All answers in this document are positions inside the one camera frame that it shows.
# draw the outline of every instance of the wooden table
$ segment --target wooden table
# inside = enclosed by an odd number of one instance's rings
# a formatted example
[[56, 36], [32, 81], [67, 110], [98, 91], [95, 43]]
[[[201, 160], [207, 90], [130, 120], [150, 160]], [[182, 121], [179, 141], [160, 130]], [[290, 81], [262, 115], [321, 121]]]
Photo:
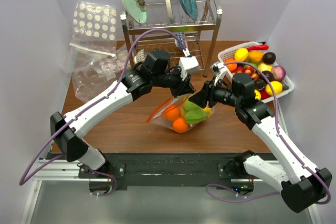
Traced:
[[[245, 41], [218, 41], [214, 50], [213, 61], [217, 54]], [[204, 61], [207, 58], [210, 41], [201, 41]], [[192, 84], [201, 89], [205, 80], [202, 71], [194, 73]], [[63, 114], [82, 105], [74, 94], [70, 84], [64, 104]], [[135, 102], [115, 111], [98, 123], [86, 136], [85, 140], [93, 147], [105, 153], [230, 153], [269, 152], [267, 146], [237, 118], [234, 108], [217, 104], [214, 114], [186, 133], [175, 133], [164, 127], [146, 123], [151, 112], [163, 101], [171, 97], [169, 89], [153, 88], [150, 94], [140, 97]], [[52, 152], [60, 152], [56, 145]]]

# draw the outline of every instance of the fruit basket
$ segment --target fruit basket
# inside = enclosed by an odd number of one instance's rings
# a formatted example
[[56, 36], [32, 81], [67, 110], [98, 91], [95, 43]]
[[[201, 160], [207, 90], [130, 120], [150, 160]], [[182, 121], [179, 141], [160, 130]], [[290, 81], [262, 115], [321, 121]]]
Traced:
[[[234, 59], [235, 52], [239, 48], [249, 48], [249, 47], [257, 46], [257, 45], [261, 45], [261, 44], [258, 43], [258, 42], [255, 42], [255, 41], [251, 41], [251, 42], [242, 43], [242, 44], [234, 46], [234, 47], [227, 48], [227, 49], [225, 49], [224, 51], [221, 51], [218, 54], [218, 59], [219, 59], [220, 62], [224, 62], [227, 59]], [[272, 67], [277, 66], [277, 65], [278, 64], [276, 62], [274, 62], [272, 64]], [[232, 82], [233, 74], [230, 71], [227, 71], [226, 77], [230, 82]], [[287, 85], [288, 89], [283, 90], [281, 93], [277, 94], [277, 98], [283, 97], [284, 95], [288, 94], [289, 92], [293, 91], [293, 89], [294, 89], [294, 83], [289, 79], [289, 77], [287, 75], [282, 80], [282, 83]], [[274, 100], [274, 98], [273, 98], [273, 96], [271, 96], [271, 97], [268, 97], [266, 99], [263, 99], [262, 102], [267, 103], [267, 102], [270, 102], [270, 101], [273, 101], [273, 100]]]

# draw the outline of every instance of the dish rack rail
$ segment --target dish rack rail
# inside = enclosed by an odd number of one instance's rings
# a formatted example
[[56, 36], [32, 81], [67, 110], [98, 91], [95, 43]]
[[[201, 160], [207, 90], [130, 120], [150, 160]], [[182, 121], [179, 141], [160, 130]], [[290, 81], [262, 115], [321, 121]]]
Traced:
[[[165, 0], [145, 0], [147, 6], [147, 21], [144, 24], [140, 24], [134, 20], [125, 10], [121, 13], [120, 19], [127, 49], [130, 50], [131, 45], [140, 34], [153, 28], [162, 28], [173, 33], [184, 32], [191, 55], [197, 58], [201, 69], [204, 70], [203, 76], [207, 77], [222, 21], [223, 10], [221, 4], [219, 0], [196, 0], [198, 17], [196, 21], [193, 21], [184, 13], [179, 0], [170, 1], [174, 22], [169, 21]], [[203, 60], [201, 47], [199, 45], [202, 31], [212, 32], [212, 40], [207, 53], [206, 62]], [[145, 36], [139, 41], [133, 52], [133, 56], [143, 48], [148, 52], [154, 48], [167, 50], [171, 54], [171, 62], [173, 65], [177, 65], [179, 58], [184, 56], [183, 52], [175, 45], [174, 38], [165, 33], [152, 33]], [[131, 58], [131, 65], [134, 66], [133, 58]]]

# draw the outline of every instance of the plastic packaging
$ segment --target plastic packaging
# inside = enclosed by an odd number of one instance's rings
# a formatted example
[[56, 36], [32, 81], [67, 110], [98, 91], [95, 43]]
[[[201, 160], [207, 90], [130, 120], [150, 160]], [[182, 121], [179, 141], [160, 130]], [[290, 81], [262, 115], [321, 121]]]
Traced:
[[183, 133], [207, 120], [214, 113], [214, 108], [202, 109], [188, 99], [189, 95], [169, 98], [153, 111], [147, 122]]
[[104, 91], [124, 62], [115, 48], [117, 12], [109, 5], [79, 2], [74, 11], [70, 56], [63, 70], [72, 72], [75, 96], [88, 102]]

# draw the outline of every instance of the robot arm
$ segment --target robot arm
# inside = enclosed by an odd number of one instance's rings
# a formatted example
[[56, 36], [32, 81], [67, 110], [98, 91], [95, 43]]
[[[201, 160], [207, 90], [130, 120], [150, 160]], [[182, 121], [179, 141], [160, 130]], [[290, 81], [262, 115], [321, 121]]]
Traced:
[[109, 162], [103, 154], [83, 139], [97, 123], [113, 111], [149, 93], [152, 87], [170, 88], [174, 97], [194, 93], [194, 88], [190, 83], [190, 74], [199, 69], [197, 59], [195, 57], [181, 58], [179, 66], [173, 68], [167, 68], [169, 62], [170, 55], [167, 51], [155, 49], [148, 54], [142, 64], [125, 72], [114, 93], [109, 95], [118, 84], [117, 81], [80, 108], [64, 116], [59, 112], [54, 113], [50, 118], [51, 134], [70, 120], [74, 120], [71, 128], [67, 127], [55, 139], [55, 143], [66, 160], [68, 162], [79, 160], [93, 170], [108, 172]]
[[232, 88], [223, 87], [222, 77], [228, 69], [223, 63], [217, 62], [212, 65], [212, 70], [216, 77], [205, 82], [202, 90], [189, 100], [203, 108], [207, 105], [212, 107], [217, 102], [235, 107], [240, 121], [266, 143], [283, 167], [283, 170], [276, 168], [248, 151], [235, 157], [234, 161], [226, 165], [225, 170], [235, 172], [238, 176], [254, 175], [262, 179], [281, 192], [283, 200], [294, 212], [300, 212], [324, 198], [326, 191], [316, 175], [329, 187], [331, 173], [326, 168], [318, 169], [281, 127], [277, 132], [272, 111], [266, 104], [255, 99], [255, 84], [250, 76], [237, 73], [233, 77]]

